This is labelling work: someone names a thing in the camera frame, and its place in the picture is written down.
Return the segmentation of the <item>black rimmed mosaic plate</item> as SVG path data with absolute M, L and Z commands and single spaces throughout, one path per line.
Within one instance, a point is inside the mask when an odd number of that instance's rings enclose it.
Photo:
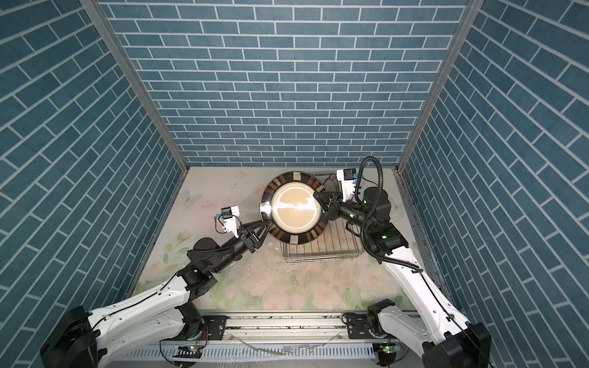
M 271 222 L 269 233 L 289 245 L 320 238 L 329 219 L 314 195 L 325 191 L 323 182 L 310 173 L 291 171 L 273 178 L 259 205 L 261 219 Z

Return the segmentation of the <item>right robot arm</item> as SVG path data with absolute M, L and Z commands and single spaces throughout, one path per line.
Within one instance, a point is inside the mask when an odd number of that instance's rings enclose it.
M 330 219 L 343 219 L 358 228 L 366 253 L 394 276 L 420 316 L 407 316 L 393 301 L 379 301 L 368 309 L 373 334 L 394 336 L 420 356 L 425 367 L 492 365 L 489 330 L 482 323 L 471 323 L 437 288 L 392 224 L 385 190 L 369 187 L 359 201 L 333 192 L 315 193 L 314 198 Z

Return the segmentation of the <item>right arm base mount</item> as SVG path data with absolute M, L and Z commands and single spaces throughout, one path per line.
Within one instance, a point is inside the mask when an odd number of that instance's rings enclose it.
M 348 338 L 351 340 L 388 339 L 395 337 L 401 339 L 410 335 L 411 329 L 397 321 L 389 321 L 381 324 L 378 317 L 372 312 L 354 313 L 345 312 L 340 316 L 341 322 L 346 327 Z

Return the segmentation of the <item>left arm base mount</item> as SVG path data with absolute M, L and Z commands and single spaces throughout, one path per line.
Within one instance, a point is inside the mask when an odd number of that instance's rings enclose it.
M 222 340 L 228 317 L 226 315 L 205 315 L 184 327 L 169 340 Z

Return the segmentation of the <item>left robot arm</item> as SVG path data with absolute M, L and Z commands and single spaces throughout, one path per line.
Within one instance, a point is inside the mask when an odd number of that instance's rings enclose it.
M 215 275 L 259 249 L 271 220 L 237 228 L 223 245 L 202 238 L 187 252 L 189 263 L 166 282 L 112 305 L 66 312 L 40 349 L 45 367 L 106 367 L 125 354 L 167 339 L 203 332 L 194 300 L 216 284 Z

